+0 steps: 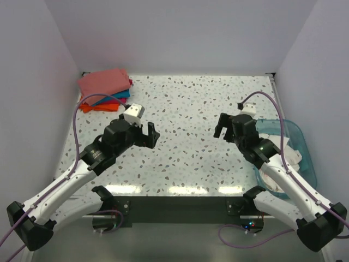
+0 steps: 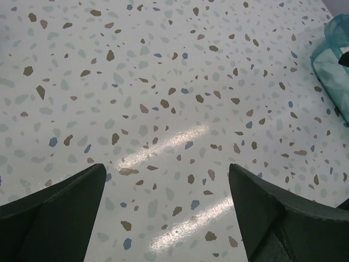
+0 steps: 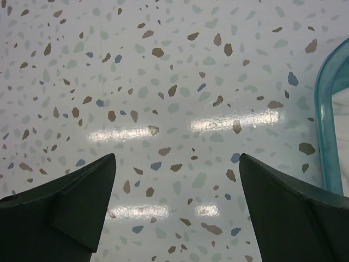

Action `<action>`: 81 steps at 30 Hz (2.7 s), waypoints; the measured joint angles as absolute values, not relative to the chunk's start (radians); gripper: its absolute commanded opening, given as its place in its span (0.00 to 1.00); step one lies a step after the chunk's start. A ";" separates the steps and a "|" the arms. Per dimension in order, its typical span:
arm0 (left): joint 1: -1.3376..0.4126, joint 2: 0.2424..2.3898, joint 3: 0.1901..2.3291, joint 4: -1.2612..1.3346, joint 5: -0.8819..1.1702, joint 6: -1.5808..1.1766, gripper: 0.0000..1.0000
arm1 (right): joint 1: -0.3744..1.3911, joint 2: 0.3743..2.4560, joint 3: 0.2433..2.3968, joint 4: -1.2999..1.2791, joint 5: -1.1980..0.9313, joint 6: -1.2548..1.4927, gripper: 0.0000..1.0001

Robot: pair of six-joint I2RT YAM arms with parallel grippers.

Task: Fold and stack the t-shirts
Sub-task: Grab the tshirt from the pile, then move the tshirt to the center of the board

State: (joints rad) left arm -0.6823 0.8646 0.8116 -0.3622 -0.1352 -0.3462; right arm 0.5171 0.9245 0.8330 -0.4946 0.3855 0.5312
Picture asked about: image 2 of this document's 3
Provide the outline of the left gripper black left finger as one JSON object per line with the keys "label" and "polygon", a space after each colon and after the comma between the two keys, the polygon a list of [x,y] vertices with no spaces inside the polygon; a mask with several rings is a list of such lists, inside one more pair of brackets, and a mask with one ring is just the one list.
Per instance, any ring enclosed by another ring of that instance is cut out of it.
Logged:
{"label": "left gripper black left finger", "polygon": [[1,261],[84,261],[106,181],[103,164],[1,206]]}

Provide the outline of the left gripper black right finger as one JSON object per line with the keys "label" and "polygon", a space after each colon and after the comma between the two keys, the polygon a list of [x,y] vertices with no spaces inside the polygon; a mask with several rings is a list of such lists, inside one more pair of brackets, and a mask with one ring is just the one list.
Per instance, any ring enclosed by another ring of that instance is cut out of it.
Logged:
{"label": "left gripper black right finger", "polygon": [[316,203],[238,164],[228,180],[248,261],[348,261],[348,201]]}

